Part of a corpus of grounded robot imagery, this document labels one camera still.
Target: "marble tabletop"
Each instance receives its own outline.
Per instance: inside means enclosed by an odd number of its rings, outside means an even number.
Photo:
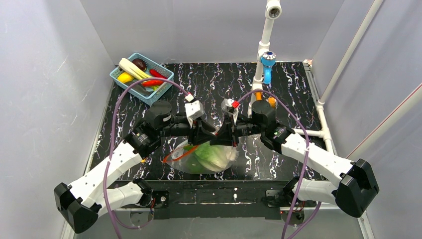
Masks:
[[[167,64],[174,72],[174,81],[196,96],[204,105],[206,120],[219,127],[222,122],[221,101],[223,98],[239,99],[251,89],[256,63],[195,63],[195,64]],[[272,83],[264,85],[264,89],[278,96],[296,115],[301,123],[311,130],[320,130],[321,125],[317,115],[311,89],[301,62],[276,63],[272,71]],[[109,154],[111,119],[114,105],[123,89],[114,84],[101,132],[97,141],[97,148],[90,168],[98,165]],[[173,106],[173,113],[184,111],[184,96],[172,87],[166,92],[162,100],[169,101]],[[240,112],[246,114],[248,101],[240,106]],[[119,143],[132,129],[133,124],[141,118],[148,105],[128,94],[124,97],[117,119],[117,138]],[[277,119],[292,128],[298,128],[296,122],[282,109],[277,108]],[[302,164],[267,149],[259,140],[258,135],[240,139],[236,148],[239,156],[235,163],[227,170],[216,174],[193,175],[178,171],[163,163],[175,147],[185,140],[183,137],[169,137],[163,139],[163,147],[156,150],[144,164],[138,164],[120,178],[132,180],[143,178],[147,180],[277,180],[289,181],[297,176]],[[324,148],[322,139],[311,137],[311,142]],[[306,178],[317,180],[322,177],[307,168]]]

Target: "red connector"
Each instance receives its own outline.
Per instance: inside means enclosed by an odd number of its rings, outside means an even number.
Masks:
[[[234,101],[231,106],[233,106],[234,108],[237,108],[239,106],[239,102]]]

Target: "yellow object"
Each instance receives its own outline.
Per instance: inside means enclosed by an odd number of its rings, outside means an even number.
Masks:
[[[127,72],[123,72],[123,73],[121,73],[121,75],[119,75],[119,77],[117,79],[122,83],[127,83],[127,82],[135,79],[135,77],[133,77],[131,74],[129,74]]]
[[[261,98],[261,92],[255,92],[255,99],[257,100],[257,101],[260,101],[260,100],[262,100],[262,98]]]
[[[276,99],[273,97],[268,98],[268,103],[270,103],[271,107],[275,108],[277,106]]]
[[[137,78],[138,80],[142,80],[144,78],[150,78],[151,76],[146,74],[145,72],[141,71],[135,64],[129,61],[126,58],[122,58],[119,62],[119,67],[132,75],[133,77]]]

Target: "plastic basket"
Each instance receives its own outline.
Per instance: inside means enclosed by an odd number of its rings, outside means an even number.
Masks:
[[[149,70],[150,69],[154,69],[156,70],[158,73],[160,73],[161,75],[167,77],[168,80],[170,81],[174,81],[173,76],[174,73],[167,70],[166,68],[164,68],[163,66],[161,66],[160,64],[148,59],[147,57],[139,54],[139,53],[133,53],[128,60],[132,61],[133,59],[142,59],[143,61],[145,61],[147,69],[145,71],[145,73],[147,73],[148,75],[150,75]],[[117,78],[121,75],[121,73],[123,73],[123,70],[117,66],[113,71],[110,72],[110,76],[114,79],[114,81],[123,89],[127,88],[127,85],[120,82]],[[156,91],[154,91],[150,96],[143,96],[140,93],[138,93],[136,90],[134,89],[130,89],[129,93],[131,93],[132,95],[134,95],[135,97],[137,97],[138,99],[142,100],[143,102],[147,103],[148,105],[152,105],[152,103],[156,102],[160,97],[163,96],[164,93],[166,93],[166,91],[168,91],[170,89],[170,87],[172,87],[172,84],[164,82]],[[148,91],[153,91],[152,88],[150,87],[146,87],[146,89]]]

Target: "blue handle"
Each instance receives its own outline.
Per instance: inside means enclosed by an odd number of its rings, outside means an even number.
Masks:
[[[269,85],[271,83],[271,67],[264,66],[264,84]]]

